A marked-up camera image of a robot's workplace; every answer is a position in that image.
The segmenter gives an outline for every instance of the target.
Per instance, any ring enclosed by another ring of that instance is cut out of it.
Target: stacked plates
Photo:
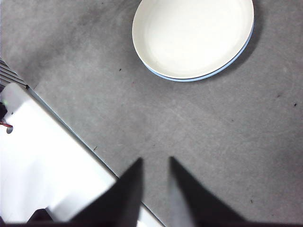
[[[142,0],[133,42],[154,74],[196,81],[233,63],[248,44],[253,24],[252,0]]]

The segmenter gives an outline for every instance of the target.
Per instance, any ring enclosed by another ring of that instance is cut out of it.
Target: black object
[[[205,189],[174,157],[169,159],[172,227],[303,227],[253,223]]]
[[[169,159],[172,227],[303,227],[252,223],[205,189],[175,158]],[[143,160],[138,159],[122,177],[70,222],[55,223],[45,209],[26,224],[0,227],[135,227],[143,192]]]
[[[6,107],[5,107],[5,105],[3,103],[0,103],[0,121],[6,115],[7,112],[8,111],[7,111]]]
[[[52,221],[53,219],[48,214],[46,209],[38,209],[36,210],[33,215],[29,218],[27,223],[37,222],[37,221]]]

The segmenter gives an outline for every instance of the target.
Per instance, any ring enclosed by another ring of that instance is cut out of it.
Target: red wire
[[[12,128],[13,127],[12,125],[6,124],[4,122],[0,122],[0,125],[3,125],[3,126],[8,127],[8,128]]]

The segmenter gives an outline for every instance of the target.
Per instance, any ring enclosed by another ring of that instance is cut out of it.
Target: metal grille
[[[18,83],[26,87],[26,82],[23,81],[8,65],[0,58],[0,91],[9,83]]]

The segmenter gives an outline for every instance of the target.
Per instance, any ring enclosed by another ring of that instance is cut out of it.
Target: gray carpet
[[[117,174],[145,159],[144,201],[164,223],[172,155],[245,218],[303,223],[303,1],[254,1],[247,49],[193,83],[141,63],[138,4],[2,0],[1,57]]]

